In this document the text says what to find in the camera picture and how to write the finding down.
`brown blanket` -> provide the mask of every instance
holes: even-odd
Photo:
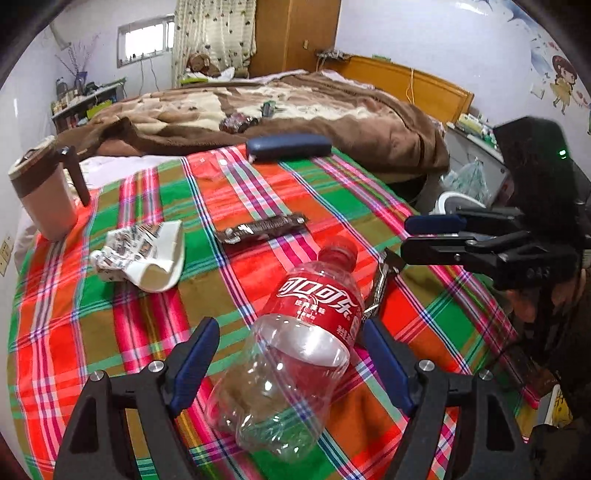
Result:
[[[219,130],[236,111],[260,117],[266,100],[279,111],[243,134]],[[199,84],[118,102],[83,127],[58,136],[82,158],[91,155],[187,155],[273,134],[322,134],[385,181],[400,174],[447,171],[449,156],[431,118],[378,90],[334,82],[319,74],[256,83]]]

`bed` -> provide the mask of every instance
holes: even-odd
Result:
[[[25,250],[8,367],[12,415],[25,461],[34,478],[52,477],[67,420],[93,370],[109,375],[138,371],[188,338],[203,316],[214,316],[222,325],[222,341],[196,401],[178,419],[183,439],[198,467],[212,478],[291,478],[294,471],[276,460],[247,455],[232,438],[216,436],[203,421],[203,403],[274,287],[267,278],[312,259],[325,240],[345,234],[359,248],[354,275],[366,296],[379,251],[397,250],[407,235],[404,219],[413,210],[336,148],[326,158],[253,165],[243,145],[183,157],[92,156],[111,141],[123,141],[125,148],[140,154],[146,140],[166,147],[158,143],[161,138],[138,133],[136,127],[136,137],[109,137],[109,126],[118,122],[108,124],[106,133],[101,129],[98,141],[93,137],[94,143],[86,143],[89,158],[83,170],[92,201],[86,209],[77,206],[79,222],[72,233],[58,244],[37,235]],[[139,142],[128,142],[130,138]],[[78,145],[80,152],[81,147],[84,143]],[[212,178],[203,175],[204,162],[225,167]],[[309,229],[246,250],[226,250],[213,239],[214,229],[267,211],[301,211],[310,218]],[[107,231],[163,220],[182,220],[186,231],[186,263],[177,287],[145,294],[97,278],[88,253],[101,248]],[[448,371],[475,371],[513,333],[486,288],[459,267],[409,267],[397,282],[386,305],[387,328],[418,357],[431,358]],[[528,436],[537,398],[525,389],[509,400]],[[444,475],[456,419],[457,412],[450,410],[431,479]],[[138,419],[131,415],[129,422],[142,474],[152,478],[154,467]],[[371,358],[356,348],[327,429],[297,475],[313,480],[379,478],[406,423],[386,398]]]
[[[308,75],[295,70],[234,82],[230,75],[182,93],[146,94],[105,109],[91,125],[64,132],[58,144],[74,146],[81,160],[91,159],[82,162],[91,188],[140,170],[142,157],[147,168],[155,155],[186,155],[290,131],[328,136],[339,150],[386,184],[429,174],[439,177],[448,170],[443,125],[467,111],[473,94],[428,74],[365,57],[353,56],[331,66],[338,72]],[[411,81],[420,108],[398,100],[405,98]],[[236,106],[229,105],[227,99],[232,97],[239,99]],[[272,121],[245,135],[219,131],[219,121],[226,114],[241,111],[260,116],[261,104],[271,98],[286,107]],[[118,168],[103,168],[103,176],[103,163],[114,157],[132,160]],[[22,211],[15,242],[18,270],[35,232]]]

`plaid bedsheet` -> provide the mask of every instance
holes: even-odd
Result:
[[[210,160],[222,165],[211,175]],[[224,229],[273,214],[303,212],[309,231],[249,249],[224,249]],[[60,243],[38,238],[21,275],[9,337],[8,378],[20,445],[34,479],[49,479],[60,441],[88,375],[138,372],[189,338],[204,316],[221,326],[219,349],[192,407],[177,419],[195,463],[216,479],[378,479],[389,465],[407,419],[392,406],[367,352],[356,349],[336,391],[330,418],[313,453],[299,465],[270,454],[248,455],[212,431],[203,409],[213,385],[233,361],[284,271],[315,259],[324,240],[343,233],[359,247],[355,278],[371,287],[378,254],[395,251],[413,212],[350,158],[281,164],[245,161],[244,147],[180,158],[111,184],[92,195]],[[130,284],[105,284],[88,256],[107,231],[135,222],[182,220],[186,263],[179,285],[146,294]],[[495,328],[489,327],[493,319]],[[419,358],[470,373],[498,351],[507,319],[472,275],[456,267],[408,267],[387,300],[386,326]],[[515,413],[527,423],[521,395]],[[430,478],[442,479],[457,412],[445,418]],[[129,417],[142,475],[156,478],[137,415]]]

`metal screw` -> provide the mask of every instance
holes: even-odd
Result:
[[[164,368],[164,362],[160,360],[154,360],[148,365],[148,370],[150,370],[153,374],[157,374]]]
[[[418,367],[424,372],[432,372],[433,370],[435,370],[435,364],[430,360],[421,360],[418,363]]]
[[[102,380],[104,376],[105,372],[103,370],[95,370],[90,374],[90,381],[98,382],[99,380]]]
[[[485,382],[492,380],[493,377],[492,372],[490,370],[480,370],[480,372],[478,372],[478,376]]]

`plastic bottle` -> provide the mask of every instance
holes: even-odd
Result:
[[[355,244],[337,236],[279,283],[207,402],[214,429],[286,462],[312,450],[359,330],[356,262]]]

